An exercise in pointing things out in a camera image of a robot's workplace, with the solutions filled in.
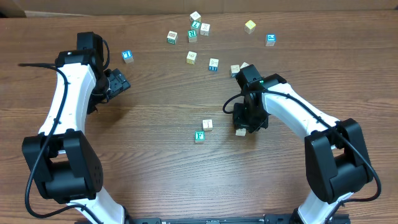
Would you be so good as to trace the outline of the plain wooden picture block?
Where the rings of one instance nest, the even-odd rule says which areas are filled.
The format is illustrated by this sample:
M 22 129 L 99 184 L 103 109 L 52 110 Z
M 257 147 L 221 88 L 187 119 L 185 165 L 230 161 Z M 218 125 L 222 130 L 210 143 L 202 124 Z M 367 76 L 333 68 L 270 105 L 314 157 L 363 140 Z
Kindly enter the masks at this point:
M 213 121 L 211 119 L 204 119 L 202 126 L 204 131 L 211 131 L 213 129 Z

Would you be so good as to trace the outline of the blue P letter block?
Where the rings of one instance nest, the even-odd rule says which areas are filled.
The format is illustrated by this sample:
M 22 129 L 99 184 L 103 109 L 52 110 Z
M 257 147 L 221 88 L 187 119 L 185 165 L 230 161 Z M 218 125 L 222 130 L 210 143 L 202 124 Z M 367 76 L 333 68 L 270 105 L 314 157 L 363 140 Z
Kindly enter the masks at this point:
M 266 47 L 273 47 L 276 43 L 275 34 L 267 34 L 266 35 Z

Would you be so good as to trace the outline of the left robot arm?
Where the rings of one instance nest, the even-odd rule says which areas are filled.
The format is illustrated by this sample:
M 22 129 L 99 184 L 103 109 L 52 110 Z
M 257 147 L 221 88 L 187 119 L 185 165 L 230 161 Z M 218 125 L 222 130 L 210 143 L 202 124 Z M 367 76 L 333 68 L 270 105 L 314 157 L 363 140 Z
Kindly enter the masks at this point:
M 56 71 L 57 85 L 38 135 L 22 143 L 30 170 L 24 202 L 33 217 L 75 208 L 88 223 L 133 222 L 104 188 L 100 159 L 85 136 L 86 116 L 131 86 L 108 65 L 108 44 L 94 32 L 80 32 L 76 50 L 60 52 L 54 63 L 35 63 Z

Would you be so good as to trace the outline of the cardboard strip at back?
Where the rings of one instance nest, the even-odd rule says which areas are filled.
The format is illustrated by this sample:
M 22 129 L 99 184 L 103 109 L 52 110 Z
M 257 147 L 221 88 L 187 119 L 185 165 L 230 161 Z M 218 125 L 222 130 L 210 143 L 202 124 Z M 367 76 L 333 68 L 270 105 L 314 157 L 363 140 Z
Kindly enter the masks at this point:
M 392 10 L 397 0 L 1 0 L 7 17 Z

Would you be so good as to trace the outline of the green side B block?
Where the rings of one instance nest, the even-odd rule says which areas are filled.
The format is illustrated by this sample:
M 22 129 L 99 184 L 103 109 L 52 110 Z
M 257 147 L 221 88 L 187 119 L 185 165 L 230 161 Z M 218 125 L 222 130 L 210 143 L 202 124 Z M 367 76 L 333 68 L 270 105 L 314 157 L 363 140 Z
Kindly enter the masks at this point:
M 170 30 L 169 33 L 167 34 L 167 42 L 175 45 L 177 39 L 178 39 L 178 33 Z

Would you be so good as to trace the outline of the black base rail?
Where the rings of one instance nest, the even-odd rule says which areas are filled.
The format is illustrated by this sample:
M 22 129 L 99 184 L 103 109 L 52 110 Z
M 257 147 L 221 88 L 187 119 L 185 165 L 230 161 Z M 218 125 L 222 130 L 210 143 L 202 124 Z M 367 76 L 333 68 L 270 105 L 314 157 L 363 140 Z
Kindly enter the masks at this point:
M 265 215 L 263 217 L 234 217 L 234 218 L 192 218 L 192 219 L 168 219 L 137 218 L 132 219 L 133 224 L 288 224 L 290 215 Z

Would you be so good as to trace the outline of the green R letter block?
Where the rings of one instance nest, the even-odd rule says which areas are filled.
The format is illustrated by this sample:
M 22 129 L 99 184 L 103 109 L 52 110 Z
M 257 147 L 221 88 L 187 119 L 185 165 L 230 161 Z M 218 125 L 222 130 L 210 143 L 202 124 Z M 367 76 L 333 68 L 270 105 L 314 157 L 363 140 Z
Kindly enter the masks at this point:
M 188 34 L 188 42 L 189 43 L 197 41 L 197 32 L 195 30 L 188 30 L 187 34 Z

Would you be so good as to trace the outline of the yellow side wooden block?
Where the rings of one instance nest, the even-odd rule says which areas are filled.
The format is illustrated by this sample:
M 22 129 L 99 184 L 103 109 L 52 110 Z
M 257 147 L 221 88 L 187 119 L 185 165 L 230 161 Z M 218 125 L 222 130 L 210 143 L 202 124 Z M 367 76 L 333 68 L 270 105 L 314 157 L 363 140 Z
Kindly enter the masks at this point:
M 186 57 L 186 62 L 194 65 L 196 63 L 196 60 L 197 60 L 197 53 L 189 51 Z

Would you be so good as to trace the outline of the green F letter block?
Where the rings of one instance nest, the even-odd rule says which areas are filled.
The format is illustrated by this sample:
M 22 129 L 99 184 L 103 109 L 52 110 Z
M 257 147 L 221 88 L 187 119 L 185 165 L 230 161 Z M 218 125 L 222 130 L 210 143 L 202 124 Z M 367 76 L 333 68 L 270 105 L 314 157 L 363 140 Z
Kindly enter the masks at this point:
M 195 131 L 195 143 L 202 143 L 205 141 L 204 131 Z

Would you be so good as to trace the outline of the blue side wooden block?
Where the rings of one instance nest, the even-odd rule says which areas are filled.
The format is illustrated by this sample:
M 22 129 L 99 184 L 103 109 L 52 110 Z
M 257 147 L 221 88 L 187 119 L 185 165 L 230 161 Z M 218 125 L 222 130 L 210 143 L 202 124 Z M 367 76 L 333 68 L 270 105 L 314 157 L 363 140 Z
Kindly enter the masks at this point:
M 210 58 L 208 69 L 209 71 L 218 71 L 219 60 L 217 58 Z

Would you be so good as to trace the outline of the top plain wooden block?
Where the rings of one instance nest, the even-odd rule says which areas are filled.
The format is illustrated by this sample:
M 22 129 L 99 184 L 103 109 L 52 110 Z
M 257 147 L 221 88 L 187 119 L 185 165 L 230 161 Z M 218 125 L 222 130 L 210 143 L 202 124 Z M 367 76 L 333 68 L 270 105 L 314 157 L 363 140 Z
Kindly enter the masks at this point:
M 193 21 L 201 22 L 201 15 L 197 11 L 194 11 L 193 13 L 190 14 L 190 20 L 192 22 Z

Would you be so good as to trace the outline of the blue top letter block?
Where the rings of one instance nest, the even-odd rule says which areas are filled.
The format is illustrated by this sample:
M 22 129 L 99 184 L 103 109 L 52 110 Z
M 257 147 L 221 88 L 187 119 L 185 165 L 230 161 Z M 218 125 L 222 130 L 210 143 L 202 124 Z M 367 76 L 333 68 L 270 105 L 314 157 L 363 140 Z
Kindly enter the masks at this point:
M 130 50 L 123 51 L 122 57 L 125 63 L 131 63 L 134 61 L 134 56 Z

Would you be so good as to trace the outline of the blue bottom wooden block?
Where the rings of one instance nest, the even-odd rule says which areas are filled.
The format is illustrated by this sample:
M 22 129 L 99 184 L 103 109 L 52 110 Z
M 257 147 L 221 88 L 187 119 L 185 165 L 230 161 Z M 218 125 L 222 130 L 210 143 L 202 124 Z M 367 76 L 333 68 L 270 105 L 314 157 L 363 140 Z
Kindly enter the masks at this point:
M 239 65 L 232 65 L 230 66 L 230 74 L 231 77 L 235 77 L 240 71 L 240 66 Z

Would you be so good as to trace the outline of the yellow top block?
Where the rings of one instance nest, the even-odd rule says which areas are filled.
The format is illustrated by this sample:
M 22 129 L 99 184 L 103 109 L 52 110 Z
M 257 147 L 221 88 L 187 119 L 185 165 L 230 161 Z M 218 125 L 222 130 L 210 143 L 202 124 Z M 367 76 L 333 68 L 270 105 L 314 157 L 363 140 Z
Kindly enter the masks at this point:
M 253 22 L 252 20 L 249 20 L 245 23 L 244 25 L 244 31 L 248 34 L 251 34 L 255 31 L 256 28 L 256 23 Z

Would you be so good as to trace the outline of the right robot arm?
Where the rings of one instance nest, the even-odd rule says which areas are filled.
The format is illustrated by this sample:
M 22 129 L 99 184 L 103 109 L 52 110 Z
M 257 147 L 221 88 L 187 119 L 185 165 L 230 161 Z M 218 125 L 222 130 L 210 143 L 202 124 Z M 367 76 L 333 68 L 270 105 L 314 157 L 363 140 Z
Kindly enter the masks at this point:
M 354 193 L 377 180 L 360 125 L 340 121 L 316 109 L 278 74 L 262 77 L 255 66 L 235 76 L 242 103 L 230 112 L 236 134 L 244 136 L 269 125 L 274 115 L 305 145 L 305 169 L 311 192 L 291 215 L 265 215 L 265 223 L 349 223 L 337 210 L 354 201 Z

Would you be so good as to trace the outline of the plain tilted wooden block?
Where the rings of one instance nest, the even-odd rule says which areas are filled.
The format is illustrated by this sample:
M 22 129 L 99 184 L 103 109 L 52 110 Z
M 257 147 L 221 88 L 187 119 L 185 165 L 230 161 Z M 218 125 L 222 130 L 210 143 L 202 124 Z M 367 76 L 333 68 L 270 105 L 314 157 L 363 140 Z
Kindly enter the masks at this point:
M 249 66 L 250 64 L 248 64 L 248 63 L 246 63 L 246 62 L 243 62 L 243 64 L 240 66 L 240 69 L 242 69 L 242 68 L 244 68 L 244 67 L 247 67 L 247 66 Z

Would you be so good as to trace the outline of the green L letter block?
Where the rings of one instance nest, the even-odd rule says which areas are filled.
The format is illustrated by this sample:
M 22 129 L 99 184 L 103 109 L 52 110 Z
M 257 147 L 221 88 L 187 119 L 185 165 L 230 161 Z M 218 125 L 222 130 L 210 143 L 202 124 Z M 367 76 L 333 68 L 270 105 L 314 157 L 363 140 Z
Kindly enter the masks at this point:
M 192 23 L 191 23 L 191 26 L 190 26 L 190 28 L 192 29 L 192 30 L 195 30 L 195 31 L 199 31 L 200 30 L 200 27 L 201 27 L 201 22 L 198 22 L 198 21 L 193 21 Z

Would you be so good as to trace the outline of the wooden X block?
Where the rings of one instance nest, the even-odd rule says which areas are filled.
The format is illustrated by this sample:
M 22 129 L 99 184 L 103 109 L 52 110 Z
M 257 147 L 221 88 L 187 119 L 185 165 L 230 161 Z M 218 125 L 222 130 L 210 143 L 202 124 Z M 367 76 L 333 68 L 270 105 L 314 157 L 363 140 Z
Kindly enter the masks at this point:
M 210 25 L 202 23 L 200 27 L 200 35 L 209 36 L 209 33 L 210 33 Z

